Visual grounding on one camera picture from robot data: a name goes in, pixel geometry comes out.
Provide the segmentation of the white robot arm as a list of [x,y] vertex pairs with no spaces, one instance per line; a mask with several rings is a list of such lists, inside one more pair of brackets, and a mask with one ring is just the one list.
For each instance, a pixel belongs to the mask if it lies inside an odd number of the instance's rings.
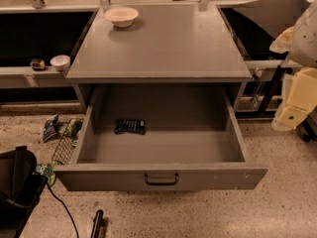
[[282,102],[274,114],[271,126],[277,131],[289,131],[301,124],[317,106],[317,1],[300,16],[293,27],[283,31],[269,49],[287,53],[290,60],[301,65],[295,75],[282,81]]

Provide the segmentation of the black robot base left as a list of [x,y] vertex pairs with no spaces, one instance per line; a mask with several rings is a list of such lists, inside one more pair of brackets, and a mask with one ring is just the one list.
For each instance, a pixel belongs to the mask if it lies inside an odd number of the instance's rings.
[[19,238],[48,179],[26,146],[0,154],[0,238]]

